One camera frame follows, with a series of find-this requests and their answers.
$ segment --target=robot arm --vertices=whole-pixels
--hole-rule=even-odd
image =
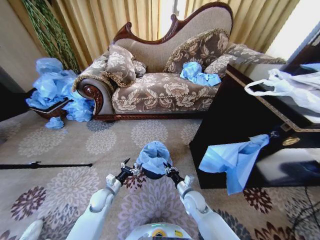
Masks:
[[[196,221],[204,240],[239,240],[223,218],[207,205],[205,198],[192,189],[193,176],[183,179],[175,167],[165,165],[165,169],[167,177],[175,183],[186,213]]]
[[[84,213],[77,219],[71,229],[67,240],[98,240],[110,210],[114,197],[119,192],[128,176],[139,174],[138,168],[126,166],[126,161],[121,163],[121,173],[118,176],[109,174],[106,177],[106,188],[95,192]]]
[[[130,168],[125,166],[128,159],[121,163],[118,176],[109,174],[106,177],[106,188],[94,193],[85,212],[75,222],[67,240],[98,240],[102,233],[105,219],[114,197],[119,192],[128,176],[137,175],[141,166]],[[204,240],[238,240],[237,235],[222,219],[206,204],[204,197],[191,187],[193,177],[179,176],[179,171],[172,166],[165,166],[166,175],[175,183],[186,213],[194,218]]]

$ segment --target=black stick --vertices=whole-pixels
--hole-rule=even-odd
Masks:
[[[45,168],[68,168],[68,167],[92,167],[89,164],[44,164],[40,165],[40,161],[32,161],[27,164],[0,164],[0,170],[5,169],[45,169]]]

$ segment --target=cable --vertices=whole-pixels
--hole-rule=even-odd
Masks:
[[[311,200],[310,200],[310,197],[309,197],[309,194],[308,194],[308,187],[307,187],[307,186],[304,187],[304,191],[305,191],[305,195],[306,195],[306,197],[308,198],[309,203],[310,203],[310,205],[311,205],[311,209],[312,209],[312,213],[313,213],[314,220],[315,220],[318,228],[320,229],[320,224],[319,224],[319,222],[318,222],[318,219],[317,219],[317,216],[316,216],[316,213],[315,213],[315,208],[314,208],[314,206],[312,205],[312,202],[311,202]]]
[[[293,233],[294,236],[296,236],[295,230],[296,230],[297,225],[298,225],[299,223],[301,223],[303,220],[309,218],[311,215],[313,215],[314,220],[315,220],[315,222],[316,222],[316,225],[317,225],[318,228],[320,229],[320,224],[319,224],[318,219],[317,219],[317,216],[316,216],[316,213],[320,212],[320,208],[317,209],[317,210],[315,210],[315,207],[320,204],[320,201],[316,202],[315,204],[312,204],[311,199],[310,199],[309,194],[308,194],[308,187],[307,187],[307,186],[304,187],[304,192],[305,192],[305,195],[306,195],[306,197],[307,197],[307,199],[308,199],[308,201],[309,201],[309,207],[305,207],[305,208],[301,209],[301,211],[300,211],[300,213],[298,214],[298,216],[294,219],[294,223],[293,223],[293,226],[292,226],[292,229],[291,229],[291,232]],[[307,211],[307,210],[309,210],[309,209],[311,209],[312,212],[311,212],[309,215],[305,216],[304,218],[299,219],[300,216],[301,216],[305,211]]]

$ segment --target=floral carpet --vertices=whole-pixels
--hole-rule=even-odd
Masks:
[[[117,175],[128,157],[133,164],[141,148],[153,140],[168,147],[182,176],[196,176],[188,143],[199,119],[65,120],[65,127],[58,130],[45,128],[45,123],[32,111],[0,122],[0,139],[6,140],[0,145],[0,163],[93,163],[93,167],[0,170],[0,240],[18,240],[37,219],[44,219],[39,239],[64,240],[91,195],[104,187],[105,177]],[[320,239],[320,187],[250,188],[231,196],[226,189],[200,189],[197,178],[193,187],[240,239]],[[101,239],[123,240],[135,227],[155,222],[180,225],[199,239],[170,179],[129,177],[113,202]]]

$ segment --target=cushion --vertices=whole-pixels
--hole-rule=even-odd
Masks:
[[[282,58],[274,58],[264,53],[252,50],[244,44],[231,44],[224,52],[237,58],[237,63],[245,64],[285,64]]]
[[[89,67],[87,67],[82,73],[80,73],[78,77],[74,80],[72,85],[72,91],[76,91],[78,84],[83,79],[96,79],[102,81],[105,84],[107,84],[112,91],[114,91],[117,88],[117,85],[113,81],[110,81],[110,79],[104,75],[104,71],[107,68],[108,58],[108,51],[96,58],[93,61],[93,63]]]
[[[146,73],[130,87],[118,88],[112,96],[117,114],[135,112],[205,111],[219,84],[201,86],[175,73]]]
[[[137,78],[141,78],[146,73],[147,66],[143,62],[137,60],[133,60],[132,63],[134,67],[135,76]]]
[[[163,71],[179,74],[187,62],[198,62],[204,70],[226,50],[228,40],[229,35],[219,28],[191,37],[173,51]]]
[[[116,82],[119,87],[129,87],[136,80],[133,55],[125,48],[111,44],[109,59],[104,75]]]
[[[237,58],[233,55],[223,54],[207,66],[204,73],[218,74],[220,78],[223,78],[226,75],[227,65],[235,63],[236,60]]]

